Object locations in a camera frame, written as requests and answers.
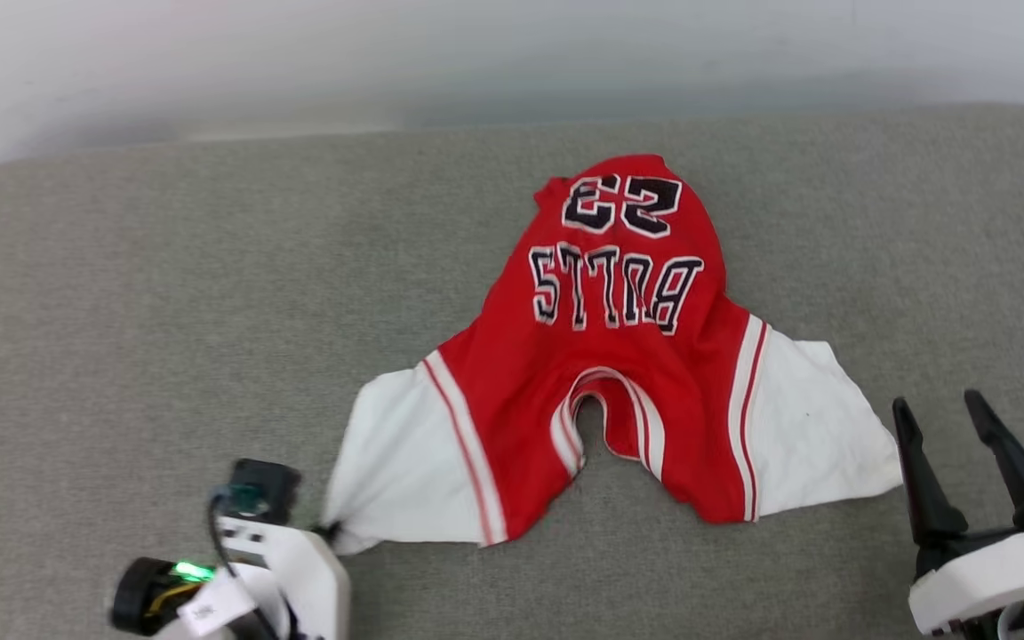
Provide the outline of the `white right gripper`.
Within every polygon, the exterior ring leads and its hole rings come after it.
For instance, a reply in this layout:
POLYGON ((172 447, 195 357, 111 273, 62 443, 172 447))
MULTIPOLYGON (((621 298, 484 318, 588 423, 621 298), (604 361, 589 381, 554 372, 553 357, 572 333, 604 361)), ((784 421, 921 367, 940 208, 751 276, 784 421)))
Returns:
MULTIPOLYGON (((965 390, 964 404, 979 440, 995 457, 1013 505, 1013 525, 1024 527, 1024 446, 979 390, 965 390)), ((959 538, 970 525, 942 490, 905 397, 894 398, 892 417, 915 544, 959 538)), ((909 590, 908 606, 923 636, 1024 637, 1024 534, 923 572, 909 590)))

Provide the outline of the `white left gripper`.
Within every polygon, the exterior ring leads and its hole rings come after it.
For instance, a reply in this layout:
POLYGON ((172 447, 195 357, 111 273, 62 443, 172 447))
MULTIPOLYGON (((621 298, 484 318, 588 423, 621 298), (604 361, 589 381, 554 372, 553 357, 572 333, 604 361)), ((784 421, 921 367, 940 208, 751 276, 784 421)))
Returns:
POLYGON ((350 579, 328 543, 341 524, 316 534, 260 520, 217 517, 222 547, 282 639, 348 639, 350 579))

